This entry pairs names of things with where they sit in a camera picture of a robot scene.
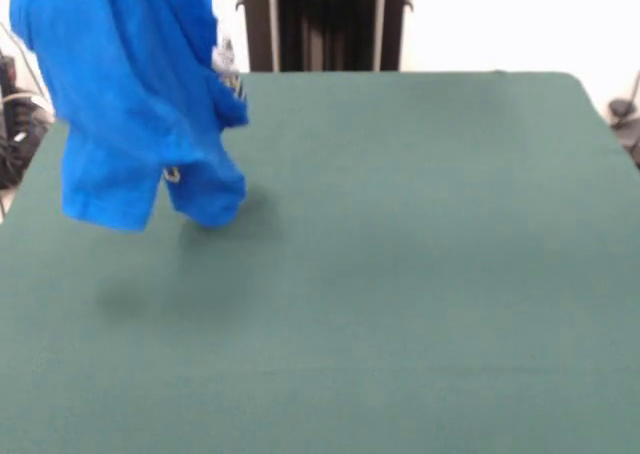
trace green table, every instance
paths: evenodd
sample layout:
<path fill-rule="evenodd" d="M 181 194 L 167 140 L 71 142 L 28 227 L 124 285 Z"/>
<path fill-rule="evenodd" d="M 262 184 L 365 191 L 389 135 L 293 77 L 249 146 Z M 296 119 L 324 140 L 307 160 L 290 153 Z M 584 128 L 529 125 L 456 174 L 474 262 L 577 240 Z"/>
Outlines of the green table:
<path fill-rule="evenodd" d="M 205 232 L 0 228 L 0 451 L 638 454 L 640 183 L 559 74 L 256 75 Z"/>

